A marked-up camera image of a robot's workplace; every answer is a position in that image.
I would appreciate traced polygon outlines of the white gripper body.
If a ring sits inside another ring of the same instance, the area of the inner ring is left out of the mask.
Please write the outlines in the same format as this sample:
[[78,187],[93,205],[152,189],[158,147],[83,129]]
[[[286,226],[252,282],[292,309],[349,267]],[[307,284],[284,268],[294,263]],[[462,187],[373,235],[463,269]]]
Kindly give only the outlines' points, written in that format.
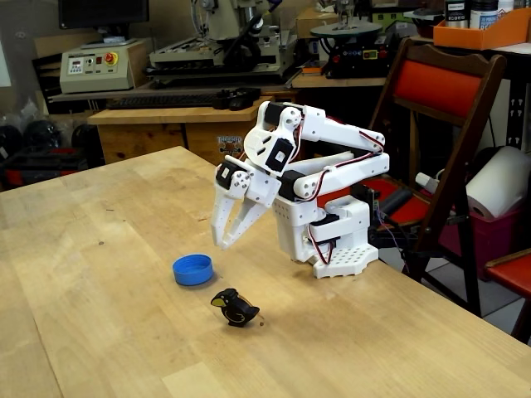
[[217,195],[230,200],[249,199],[271,207],[281,182],[250,160],[225,159],[217,166],[215,187]]

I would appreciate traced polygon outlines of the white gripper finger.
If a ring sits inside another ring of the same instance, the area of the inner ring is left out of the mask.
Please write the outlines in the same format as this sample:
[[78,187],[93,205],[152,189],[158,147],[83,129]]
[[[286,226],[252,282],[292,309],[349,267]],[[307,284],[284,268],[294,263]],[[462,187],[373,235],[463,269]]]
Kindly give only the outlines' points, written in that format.
[[235,172],[228,176],[229,187],[223,187],[220,182],[215,181],[215,201],[212,210],[211,229],[212,238],[216,246],[230,246],[247,230],[250,226],[248,210],[241,206],[237,218],[231,223],[231,228],[225,232],[231,209],[236,200],[245,198],[250,175],[248,172]]
[[264,205],[245,198],[230,230],[222,238],[221,247],[227,249],[234,244],[265,212]]

